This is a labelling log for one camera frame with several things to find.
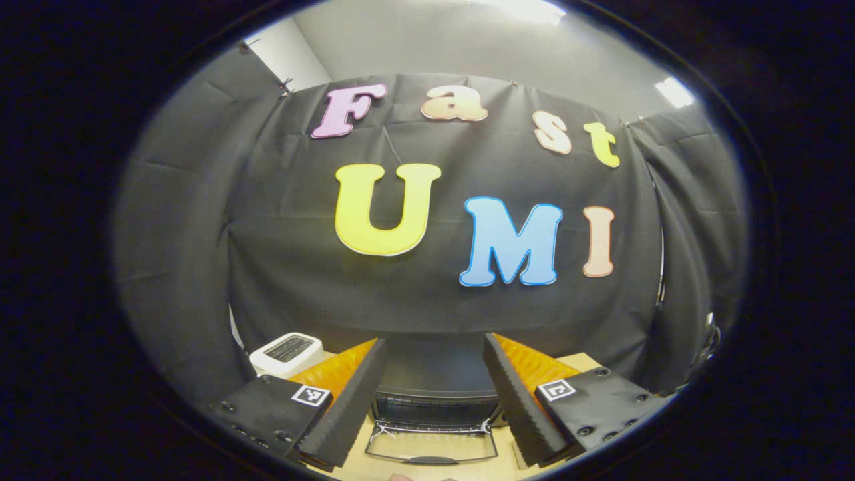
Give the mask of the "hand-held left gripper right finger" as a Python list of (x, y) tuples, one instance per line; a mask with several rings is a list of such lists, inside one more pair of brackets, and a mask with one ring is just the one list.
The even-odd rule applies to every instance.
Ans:
[(581, 371), (497, 333), (485, 334), (483, 360), (529, 466), (610, 444), (668, 402), (609, 368)]

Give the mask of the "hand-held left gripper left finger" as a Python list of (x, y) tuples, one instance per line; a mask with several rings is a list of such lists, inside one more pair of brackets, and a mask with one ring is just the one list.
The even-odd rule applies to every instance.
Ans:
[(261, 375), (213, 402), (218, 426), (278, 462), (344, 466), (387, 365), (375, 338), (280, 379)]

